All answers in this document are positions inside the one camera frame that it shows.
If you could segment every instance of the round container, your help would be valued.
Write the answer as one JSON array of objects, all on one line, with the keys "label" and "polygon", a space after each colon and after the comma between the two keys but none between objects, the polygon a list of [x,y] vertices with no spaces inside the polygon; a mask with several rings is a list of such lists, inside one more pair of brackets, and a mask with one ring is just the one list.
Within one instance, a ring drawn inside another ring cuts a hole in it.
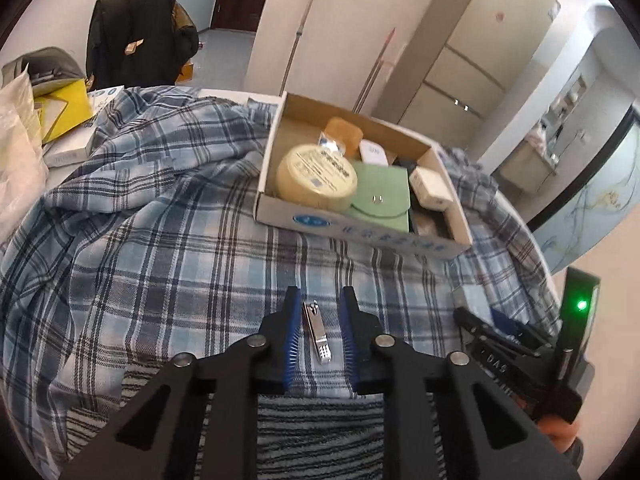
[{"label": "round container", "polygon": [[347,209],[357,187],[358,177],[349,161],[316,144],[290,150],[276,173],[278,197],[327,211]]}]

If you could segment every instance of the metal pole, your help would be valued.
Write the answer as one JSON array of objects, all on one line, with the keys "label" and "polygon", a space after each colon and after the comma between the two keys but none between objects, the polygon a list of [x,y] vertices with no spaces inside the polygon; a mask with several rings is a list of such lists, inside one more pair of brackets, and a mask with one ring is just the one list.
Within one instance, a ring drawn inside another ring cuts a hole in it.
[{"label": "metal pole", "polygon": [[356,104],[353,105],[353,110],[351,110],[354,114],[358,113],[360,111],[360,108],[362,108],[362,105],[364,104],[363,98],[364,99],[367,98],[365,93],[369,94],[369,92],[367,92],[367,88],[369,88],[369,90],[370,90],[369,83],[371,82],[372,78],[375,81],[375,77],[377,76],[376,72],[380,72],[380,68],[382,67],[382,56],[385,55],[386,48],[389,46],[389,43],[391,43],[391,40],[393,39],[393,36],[395,34],[396,34],[396,28],[394,27],[391,30],[391,32],[389,33],[389,35],[386,37],[385,43],[382,45],[382,49],[380,50],[380,53],[378,54],[378,57],[376,58],[376,62],[371,67],[369,75],[367,76],[367,79],[364,81],[364,85],[362,86],[362,90],[360,90],[360,95],[358,95],[358,98],[356,99]]},{"label": "metal pole", "polygon": [[296,49],[298,48],[298,42],[300,41],[300,37],[305,30],[306,18],[309,16],[309,11],[311,10],[311,5],[314,0],[309,0],[309,3],[306,4],[305,13],[302,15],[302,20],[300,20],[300,26],[298,27],[298,31],[296,32],[296,40],[293,42],[293,48],[291,49],[291,53],[289,54],[289,62],[287,63],[287,68],[284,71],[284,77],[282,78],[282,86],[280,86],[280,95],[284,92],[284,87],[287,84],[287,79],[289,78],[289,70],[291,69],[291,65],[293,63],[293,57],[296,55]]}]

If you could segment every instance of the plaid shirt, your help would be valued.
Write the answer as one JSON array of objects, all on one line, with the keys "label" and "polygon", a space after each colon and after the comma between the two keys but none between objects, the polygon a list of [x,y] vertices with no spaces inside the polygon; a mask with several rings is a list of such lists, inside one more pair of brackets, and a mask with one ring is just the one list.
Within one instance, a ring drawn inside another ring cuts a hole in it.
[{"label": "plaid shirt", "polygon": [[184,88],[121,92],[98,116],[91,159],[10,240],[0,262],[2,395],[47,477],[66,460],[71,406],[112,413],[132,362],[223,352],[257,331],[289,285],[320,304],[334,356],[319,366],[302,338],[294,393],[304,396],[353,396],[336,311],[345,285],[421,352],[460,348],[451,292],[465,283],[555,332],[558,304],[531,234],[459,153],[441,156],[474,245],[451,261],[256,223],[271,113]]}]

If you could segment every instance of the silver screw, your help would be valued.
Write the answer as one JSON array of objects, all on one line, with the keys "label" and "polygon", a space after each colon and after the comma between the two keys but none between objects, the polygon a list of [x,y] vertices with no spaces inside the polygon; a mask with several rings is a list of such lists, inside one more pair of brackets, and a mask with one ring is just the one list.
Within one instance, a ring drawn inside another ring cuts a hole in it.
[{"label": "silver screw", "polygon": [[380,334],[376,337],[376,345],[380,348],[389,348],[396,344],[396,340],[392,335],[389,334]]},{"label": "silver screw", "polygon": [[174,358],[171,359],[174,366],[177,366],[178,368],[189,366],[194,360],[194,355],[189,352],[180,352],[179,354],[174,355]]},{"label": "silver screw", "polygon": [[246,343],[251,348],[260,348],[261,346],[265,346],[267,344],[267,338],[262,334],[253,334],[246,339]]},{"label": "silver screw", "polygon": [[452,352],[449,360],[456,366],[465,366],[469,364],[469,356],[464,352]]}]

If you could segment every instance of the tiled floor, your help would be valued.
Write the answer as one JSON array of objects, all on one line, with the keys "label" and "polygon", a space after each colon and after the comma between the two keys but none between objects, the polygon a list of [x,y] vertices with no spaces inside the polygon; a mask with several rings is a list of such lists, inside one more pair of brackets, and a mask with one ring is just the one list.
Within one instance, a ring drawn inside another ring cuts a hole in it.
[{"label": "tiled floor", "polygon": [[233,30],[200,33],[204,47],[192,59],[193,79],[181,83],[196,88],[242,90],[255,34]]}]

